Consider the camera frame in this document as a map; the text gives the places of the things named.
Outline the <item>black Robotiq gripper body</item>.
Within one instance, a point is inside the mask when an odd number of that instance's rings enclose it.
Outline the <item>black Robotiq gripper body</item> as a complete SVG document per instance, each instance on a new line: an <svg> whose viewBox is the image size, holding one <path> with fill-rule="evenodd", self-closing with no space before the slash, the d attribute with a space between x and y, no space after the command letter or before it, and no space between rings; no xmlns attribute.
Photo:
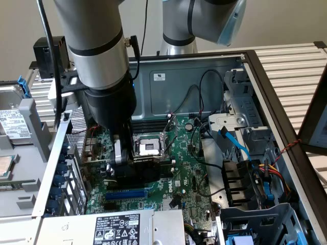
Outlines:
<svg viewBox="0 0 327 245"><path fill-rule="evenodd" d="M125 140L131 137L131 117L136 109L136 95L129 73L109 89L90 88L84 93L93 118L99 125Z"/></svg>

